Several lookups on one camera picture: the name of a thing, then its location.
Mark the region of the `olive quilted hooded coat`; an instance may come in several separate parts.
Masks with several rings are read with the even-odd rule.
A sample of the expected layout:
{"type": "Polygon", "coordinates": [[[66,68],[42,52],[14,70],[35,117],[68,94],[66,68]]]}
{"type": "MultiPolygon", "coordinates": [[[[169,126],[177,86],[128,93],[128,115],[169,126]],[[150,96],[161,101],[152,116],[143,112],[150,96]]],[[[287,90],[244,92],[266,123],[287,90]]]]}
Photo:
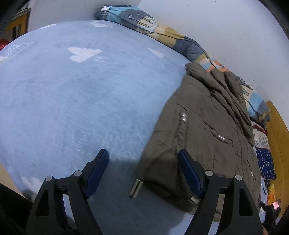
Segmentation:
{"type": "Polygon", "coordinates": [[[186,64],[179,88],[164,106],[142,153],[136,179],[177,208],[193,214],[195,193],[177,165],[182,149],[204,169],[243,177],[255,204],[261,174],[254,135],[239,78],[230,71],[206,71],[186,64]]]}

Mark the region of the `yellow orange cloth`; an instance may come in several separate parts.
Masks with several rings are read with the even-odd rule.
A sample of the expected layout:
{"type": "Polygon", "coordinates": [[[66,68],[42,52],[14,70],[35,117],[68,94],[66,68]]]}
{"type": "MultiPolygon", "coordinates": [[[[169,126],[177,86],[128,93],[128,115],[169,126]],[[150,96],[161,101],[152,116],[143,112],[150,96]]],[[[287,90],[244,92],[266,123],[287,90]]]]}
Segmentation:
{"type": "Polygon", "coordinates": [[[267,196],[267,204],[271,205],[276,201],[276,190],[274,184],[270,184],[268,187],[268,196],[267,196]]]}

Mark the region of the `smartphone with lit screen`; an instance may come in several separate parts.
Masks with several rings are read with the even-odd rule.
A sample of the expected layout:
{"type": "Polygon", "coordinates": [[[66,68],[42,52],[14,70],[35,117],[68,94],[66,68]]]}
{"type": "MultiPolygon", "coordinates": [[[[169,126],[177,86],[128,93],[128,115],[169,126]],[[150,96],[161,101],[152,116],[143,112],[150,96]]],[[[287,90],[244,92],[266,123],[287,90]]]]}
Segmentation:
{"type": "Polygon", "coordinates": [[[281,200],[278,199],[272,203],[275,210],[277,210],[280,207],[280,202],[281,202],[281,200]]]}

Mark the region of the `blue star moon pillow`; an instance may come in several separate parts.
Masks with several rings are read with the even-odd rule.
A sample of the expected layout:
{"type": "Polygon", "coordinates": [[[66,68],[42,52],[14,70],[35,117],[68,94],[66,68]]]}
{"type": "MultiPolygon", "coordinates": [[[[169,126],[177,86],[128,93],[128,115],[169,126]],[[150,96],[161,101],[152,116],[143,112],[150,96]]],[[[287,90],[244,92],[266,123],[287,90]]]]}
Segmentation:
{"type": "Polygon", "coordinates": [[[275,180],[276,172],[271,154],[267,130],[256,122],[252,121],[255,151],[258,159],[261,177],[267,180],[275,180]]]}

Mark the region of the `wooden headboard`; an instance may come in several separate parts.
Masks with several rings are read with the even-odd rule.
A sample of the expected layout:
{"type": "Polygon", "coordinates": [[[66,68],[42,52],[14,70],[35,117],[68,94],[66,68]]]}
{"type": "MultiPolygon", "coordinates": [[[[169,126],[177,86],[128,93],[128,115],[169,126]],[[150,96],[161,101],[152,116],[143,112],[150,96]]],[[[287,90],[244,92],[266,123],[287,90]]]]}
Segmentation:
{"type": "Polygon", "coordinates": [[[281,206],[286,209],[288,206],[288,129],[273,103],[268,101],[266,104],[271,118],[267,123],[267,130],[276,172],[274,181],[276,198],[281,200],[281,206]]]}

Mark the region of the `light blue cloud bedsheet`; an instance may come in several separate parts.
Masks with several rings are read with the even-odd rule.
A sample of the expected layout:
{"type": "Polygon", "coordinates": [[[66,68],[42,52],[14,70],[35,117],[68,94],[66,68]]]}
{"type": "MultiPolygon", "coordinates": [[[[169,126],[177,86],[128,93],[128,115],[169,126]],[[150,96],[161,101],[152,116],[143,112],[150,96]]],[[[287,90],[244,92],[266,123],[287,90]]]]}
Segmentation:
{"type": "Polygon", "coordinates": [[[27,234],[47,176],[69,177],[101,149],[109,162],[88,204],[102,234],[186,234],[193,214],[136,179],[159,116],[191,62],[117,23],[56,23],[1,50],[2,234],[27,234]]]}

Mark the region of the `colourful patchwork cartoon quilt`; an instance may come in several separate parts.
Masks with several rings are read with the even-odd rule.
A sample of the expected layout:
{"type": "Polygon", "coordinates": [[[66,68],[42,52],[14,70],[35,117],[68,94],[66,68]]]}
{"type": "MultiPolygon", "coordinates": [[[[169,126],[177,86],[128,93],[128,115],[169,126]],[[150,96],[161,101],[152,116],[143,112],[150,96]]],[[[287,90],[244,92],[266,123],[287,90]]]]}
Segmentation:
{"type": "MultiPolygon", "coordinates": [[[[197,41],[178,33],[173,28],[159,23],[152,16],[136,6],[106,4],[94,14],[94,18],[118,23],[147,35],[174,51],[177,51],[191,62],[199,63],[207,72],[213,69],[218,69],[221,72],[228,71],[223,64],[210,56],[197,41]]],[[[254,122],[269,122],[270,110],[263,98],[243,79],[240,79],[240,82],[243,87],[243,96],[249,117],[254,122]]]]}

